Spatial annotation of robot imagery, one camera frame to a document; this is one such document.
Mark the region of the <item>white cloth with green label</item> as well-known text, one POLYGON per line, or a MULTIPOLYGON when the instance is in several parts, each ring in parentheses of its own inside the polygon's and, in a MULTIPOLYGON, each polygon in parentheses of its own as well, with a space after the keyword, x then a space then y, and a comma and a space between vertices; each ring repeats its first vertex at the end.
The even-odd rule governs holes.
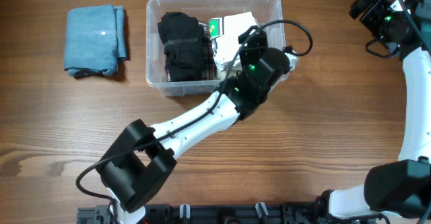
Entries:
POLYGON ((240 47, 238 36, 258 22, 252 13, 245 12, 209 20, 209 34, 215 65, 229 63, 240 47))

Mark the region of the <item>plaid flannel cloth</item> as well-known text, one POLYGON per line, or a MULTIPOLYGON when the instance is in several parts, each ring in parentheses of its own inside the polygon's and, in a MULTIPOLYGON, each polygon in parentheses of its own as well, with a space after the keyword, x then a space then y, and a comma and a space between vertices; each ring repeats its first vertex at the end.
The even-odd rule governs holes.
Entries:
POLYGON ((207 24, 198 23, 201 33, 202 56, 200 63, 201 76, 196 76, 198 69, 190 63, 182 63, 180 61, 180 52, 173 50, 165 50, 164 53, 164 70, 167 82, 178 81, 207 81, 216 78, 216 64, 213 59, 213 50, 211 40, 209 38, 209 26, 207 24))

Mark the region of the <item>black cloth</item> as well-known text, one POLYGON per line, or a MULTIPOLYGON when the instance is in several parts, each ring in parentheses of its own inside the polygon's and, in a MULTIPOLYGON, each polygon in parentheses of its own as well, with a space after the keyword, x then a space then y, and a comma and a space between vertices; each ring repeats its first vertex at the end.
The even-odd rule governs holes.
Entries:
POLYGON ((203 72, 203 40, 197 18, 183 12, 167 12, 158 22, 171 81, 200 81, 203 72))

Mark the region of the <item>blue denim cloth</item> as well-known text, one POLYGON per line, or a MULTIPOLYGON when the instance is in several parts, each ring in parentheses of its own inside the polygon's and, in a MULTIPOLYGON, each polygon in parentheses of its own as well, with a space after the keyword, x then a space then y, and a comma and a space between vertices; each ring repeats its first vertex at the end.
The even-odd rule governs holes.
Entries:
POLYGON ((74 78, 113 76, 127 58, 121 6, 78 7, 67 13, 64 70, 74 78))

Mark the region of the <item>cream white cloth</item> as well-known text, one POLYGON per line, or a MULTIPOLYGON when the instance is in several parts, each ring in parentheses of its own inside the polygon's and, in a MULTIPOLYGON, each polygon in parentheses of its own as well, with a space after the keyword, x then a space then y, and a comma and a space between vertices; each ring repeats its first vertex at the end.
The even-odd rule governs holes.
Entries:
POLYGON ((228 75, 228 77, 235 77, 238 71, 242 70, 242 65, 241 63, 234 63, 232 66, 232 69, 230 71, 229 74, 227 74, 228 72, 228 65, 229 63, 224 63, 224 64, 217 64, 216 65, 216 77, 219 80, 224 80, 226 78, 226 76, 228 75))

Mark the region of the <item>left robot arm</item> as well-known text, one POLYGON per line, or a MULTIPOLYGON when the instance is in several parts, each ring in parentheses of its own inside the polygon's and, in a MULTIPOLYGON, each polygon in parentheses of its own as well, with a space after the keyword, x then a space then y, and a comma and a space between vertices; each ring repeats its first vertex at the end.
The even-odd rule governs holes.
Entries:
POLYGON ((268 93, 295 68, 292 47, 269 48, 263 31, 240 35, 238 51, 242 69, 224 80, 206 99, 184 114, 146 126, 129 124, 96 167, 110 192, 113 223, 138 223, 145 204, 161 189, 177 159, 208 136, 249 117, 268 93))

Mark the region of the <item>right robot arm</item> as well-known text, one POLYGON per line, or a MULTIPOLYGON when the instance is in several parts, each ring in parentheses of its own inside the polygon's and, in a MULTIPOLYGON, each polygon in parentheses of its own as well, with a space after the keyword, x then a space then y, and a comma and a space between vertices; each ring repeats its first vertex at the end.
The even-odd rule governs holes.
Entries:
POLYGON ((406 83, 406 117, 398 160, 372 168, 362 185, 326 190, 313 222, 363 223, 389 215, 430 219, 430 0, 356 0, 349 15, 398 56, 406 83))

